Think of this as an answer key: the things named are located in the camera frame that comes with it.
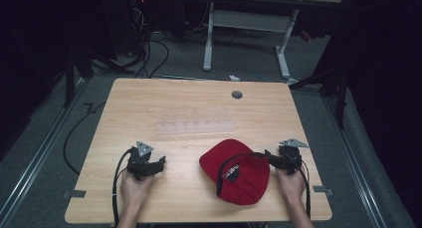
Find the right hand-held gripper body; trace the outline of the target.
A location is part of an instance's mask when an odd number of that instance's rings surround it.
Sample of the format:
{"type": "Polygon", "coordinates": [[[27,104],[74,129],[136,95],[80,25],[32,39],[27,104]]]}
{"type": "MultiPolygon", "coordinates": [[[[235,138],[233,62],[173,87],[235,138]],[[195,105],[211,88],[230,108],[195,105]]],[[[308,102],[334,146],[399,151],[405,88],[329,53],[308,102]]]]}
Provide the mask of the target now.
{"type": "Polygon", "coordinates": [[[281,140],[279,143],[279,155],[275,158],[274,166],[285,170],[288,175],[292,175],[298,168],[302,167],[301,148],[308,148],[309,146],[295,138],[281,140]]]}

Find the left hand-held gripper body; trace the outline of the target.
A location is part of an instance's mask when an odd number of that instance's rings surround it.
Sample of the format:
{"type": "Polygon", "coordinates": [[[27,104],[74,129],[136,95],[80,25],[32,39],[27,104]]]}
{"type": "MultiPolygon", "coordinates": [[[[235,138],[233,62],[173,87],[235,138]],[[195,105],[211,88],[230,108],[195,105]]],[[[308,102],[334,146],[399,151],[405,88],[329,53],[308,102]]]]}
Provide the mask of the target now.
{"type": "Polygon", "coordinates": [[[141,141],[138,141],[136,146],[133,146],[130,149],[130,158],[126,170],[131,173],[136,180],[141,180],[144,177],[163,171],[164,163],[159,162],[159,160],[155,162],[149,161],[152,151],[152,146],[141,141]]]}

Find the red baseball cap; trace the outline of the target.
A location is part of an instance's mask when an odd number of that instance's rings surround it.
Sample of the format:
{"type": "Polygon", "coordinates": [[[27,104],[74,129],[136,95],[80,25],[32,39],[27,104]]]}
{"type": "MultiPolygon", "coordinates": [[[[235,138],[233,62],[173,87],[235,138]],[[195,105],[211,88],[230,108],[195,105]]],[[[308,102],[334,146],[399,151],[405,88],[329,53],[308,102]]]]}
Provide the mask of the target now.
{"type": "Polygon", "coordinates": [[[237,139],[225,139],[214,145],[199,158],[199,164],[216,184],[216,195],[226,202],[256,204],[269,184],[266,155],[237,139]]]}

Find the person's left hand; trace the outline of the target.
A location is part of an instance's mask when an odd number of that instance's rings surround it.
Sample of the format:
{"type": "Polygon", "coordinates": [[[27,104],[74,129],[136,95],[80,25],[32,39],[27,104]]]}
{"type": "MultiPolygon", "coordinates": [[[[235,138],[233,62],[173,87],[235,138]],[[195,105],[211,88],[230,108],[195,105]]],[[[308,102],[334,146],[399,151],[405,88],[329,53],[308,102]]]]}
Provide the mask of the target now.
{"type": "Polygon", "coordinates": [[[125,208],[139,209],[147,197],[154,176],[147,176],[136,180],[127,171],[122,174],[120,193],[125,208]]]}

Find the person's right hand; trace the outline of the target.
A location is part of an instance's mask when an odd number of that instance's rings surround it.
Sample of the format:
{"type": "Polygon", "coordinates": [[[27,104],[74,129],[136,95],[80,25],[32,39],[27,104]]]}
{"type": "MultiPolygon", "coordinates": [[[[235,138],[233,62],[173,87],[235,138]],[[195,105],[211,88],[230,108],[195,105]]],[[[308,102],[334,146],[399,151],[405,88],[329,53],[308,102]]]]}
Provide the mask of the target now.
{"type": "Polygon", "coordinates": [[[276,169],[281,194],[289,206],[302,205],[302,196],[306,189],[305,181],[302,174],[297,170],[293,174],[287,174],[285,170],[276,169]]]}

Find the grey tape strip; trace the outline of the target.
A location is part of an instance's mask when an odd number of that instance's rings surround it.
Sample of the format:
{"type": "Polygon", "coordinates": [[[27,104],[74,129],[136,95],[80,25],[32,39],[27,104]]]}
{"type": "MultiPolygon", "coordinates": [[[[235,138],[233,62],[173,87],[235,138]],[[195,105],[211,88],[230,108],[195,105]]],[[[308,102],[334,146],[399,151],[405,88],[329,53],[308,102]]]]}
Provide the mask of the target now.
{"type": "Polygon", "coordinates": [[[315,193],[324,193],[326,196],[333,196],[332,189],[325,186],[313,186],[315,193]]]}

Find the black stand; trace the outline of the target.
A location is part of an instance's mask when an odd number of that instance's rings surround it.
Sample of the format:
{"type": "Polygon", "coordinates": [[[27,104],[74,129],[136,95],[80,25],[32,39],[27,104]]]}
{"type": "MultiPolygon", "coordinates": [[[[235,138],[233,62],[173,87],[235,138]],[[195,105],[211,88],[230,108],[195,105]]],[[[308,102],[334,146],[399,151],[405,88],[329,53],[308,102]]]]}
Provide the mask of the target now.
{"type": "Polygon", "coordinates": [[[79,73],[83,79],[91,79],[94,70],[91,66],[91,60],[88,55],[80,48],[72,47],[66,57],[66,99],[64,107],[67,108],[76,94],[76,73],[79,73]]]}
{"type": "Polygon", "coordinates": [[[336,96],[334,117],[341,129],[344,129],[343,113],[351,61],[350,53],[324,52],[311,76],[290,85],[291,90],[296,90],[306,85],[321,84],[319,94],[323,98],[336,96]]]}

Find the metal floor rail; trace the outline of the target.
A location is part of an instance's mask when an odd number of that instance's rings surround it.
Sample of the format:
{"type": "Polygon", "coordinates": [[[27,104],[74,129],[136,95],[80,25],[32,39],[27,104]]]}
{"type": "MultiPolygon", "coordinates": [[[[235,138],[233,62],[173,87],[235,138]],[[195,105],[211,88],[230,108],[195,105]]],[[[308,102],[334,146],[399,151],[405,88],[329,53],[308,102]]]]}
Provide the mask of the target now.
{"type": "Polygon", "coordinates": [[[78,80],[74,97],[64,108],[60,110],[57,118],[54,120],[46,136],[43,138],[42,143],[38,146],[38,149],[34,153],[31,161],[26,166],[8,199],[0,209],[0,228],[7,228],[9,226],[9,223],[13,219],[17,209],[25,198],[28,190],[31,188],[31,185],[36,179],[47,157],[51,153],[53,142],[56,140],[56,137],[69,116],[70,111],[74,107],[76,100],[80,97],[89,82],[90,81],[88,79],[78,80]]]}
{"type": "Polygon", "coordinates": [[[360,200],[364,206],[367,216],[372,224],[373,228],[387,228],[385,219],[380,212],[372,189],[370,188],[367,179],[364,176],[363,170],[361,169],[358,160],[352,150],[350,142],[346,136],[345,131],[339,126],[336,116],[335,108],[331,99],[322,99],[325,109],[327,110],[330,120],[335,127],[337,136],[341,143],[341,149],[344,153],[346,164],[349,172],[359,194],[360,200]]]}

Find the white metal desk frame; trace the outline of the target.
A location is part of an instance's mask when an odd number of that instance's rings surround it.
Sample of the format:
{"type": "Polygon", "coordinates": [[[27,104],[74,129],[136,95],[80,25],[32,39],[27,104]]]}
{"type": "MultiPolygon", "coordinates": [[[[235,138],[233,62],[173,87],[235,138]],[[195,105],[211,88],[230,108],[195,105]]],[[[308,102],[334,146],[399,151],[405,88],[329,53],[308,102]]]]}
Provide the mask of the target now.
{"type": "MultiPolygon", "coordinates": [[[[341,0],[288,0],[290,2],[316,2],[338,4],[341,0]]],[[[299,8],[294,7],[287,15],[270,14],[269,12],[241,12],[229,9],[216,9],[213,2],[209,3],[207,41],[204,52],[203,70],[212,68],[213,32],[216,27],[261,32],[282,33],[281,44],[275,47],[282,77],[291,77],[286,61],[285,50],[291,37],[299,14],[299,8]]]]}

